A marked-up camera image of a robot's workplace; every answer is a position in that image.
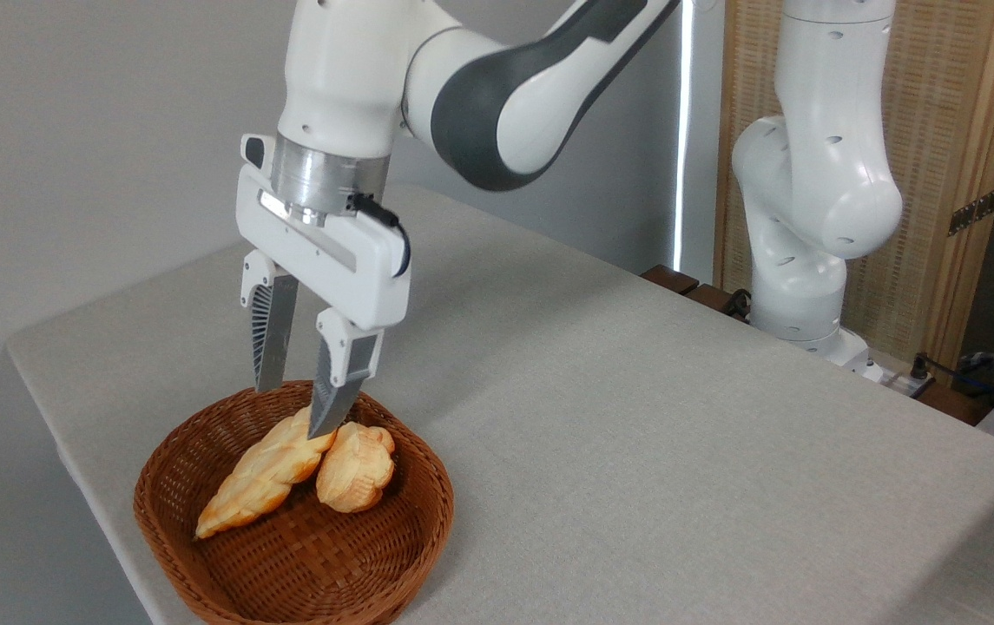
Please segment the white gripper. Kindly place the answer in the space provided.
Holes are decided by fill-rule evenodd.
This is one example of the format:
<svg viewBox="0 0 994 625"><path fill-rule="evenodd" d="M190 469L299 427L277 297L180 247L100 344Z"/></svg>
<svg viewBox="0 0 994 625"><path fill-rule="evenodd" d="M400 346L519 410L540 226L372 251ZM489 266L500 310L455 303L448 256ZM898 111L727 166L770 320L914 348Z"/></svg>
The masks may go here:
<svg viewBox="0 0 994 625"><path fill-rule="evenodd" d="M241 154L236 226L258 249L243 260L241 305L250 310L258 392L283 383L299 282L333 307L317 317L314 439L345 422L377 371L380 328L400 323L408 308L405 237L385 214L357 207L381 201L389 159L322 153L282 135L243 135Z"/></svg>

